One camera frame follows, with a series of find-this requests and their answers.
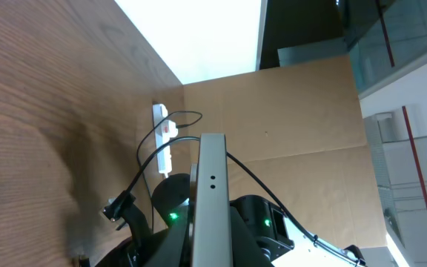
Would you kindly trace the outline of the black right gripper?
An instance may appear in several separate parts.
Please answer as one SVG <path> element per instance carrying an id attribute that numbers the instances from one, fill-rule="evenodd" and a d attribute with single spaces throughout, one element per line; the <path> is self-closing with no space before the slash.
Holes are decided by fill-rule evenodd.
<path id="1" fill-rule="evenodd" d="M 188 238 L 191 206 L 184 202 L 168 211 L 168 227 L 153 233 L 145 215 L 133 202 L 122 202 L 121 217 L 131 236 L 108 252 L 98 263 L 102 267 L 189 266 Z"/>

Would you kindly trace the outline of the Galaxy smartphone with bronze screen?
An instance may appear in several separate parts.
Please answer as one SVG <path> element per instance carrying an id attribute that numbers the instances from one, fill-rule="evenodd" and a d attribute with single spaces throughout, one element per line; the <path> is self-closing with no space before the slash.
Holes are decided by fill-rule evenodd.
<path id="1" fill-rule="evenodd" d="M 228 166 L 223 133 L 204 133 L 200 137 L 191 265 L 233 265 Z"/>

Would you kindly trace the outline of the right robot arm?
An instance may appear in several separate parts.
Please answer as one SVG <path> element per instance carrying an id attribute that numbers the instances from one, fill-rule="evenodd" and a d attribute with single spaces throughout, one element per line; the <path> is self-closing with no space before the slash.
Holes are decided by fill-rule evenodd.
<path id="1" fill-rule="evenodd" d="M 99 265 L 188 266 L 190 235 L 186 231 L 190 196 L 188 174 L 174 174 L 160 182 L 153 191 L 153 207 L 168 227 L 152 234 L 144 214 L 130 205 L 125 222 L 133 234 L 110 251 Z M 271 266 L 272 262 L 299 245 L 288 236 L 285 216 L 266 199 L 248 195 L 231 201 L 232 248 L 235 266 Z"/>

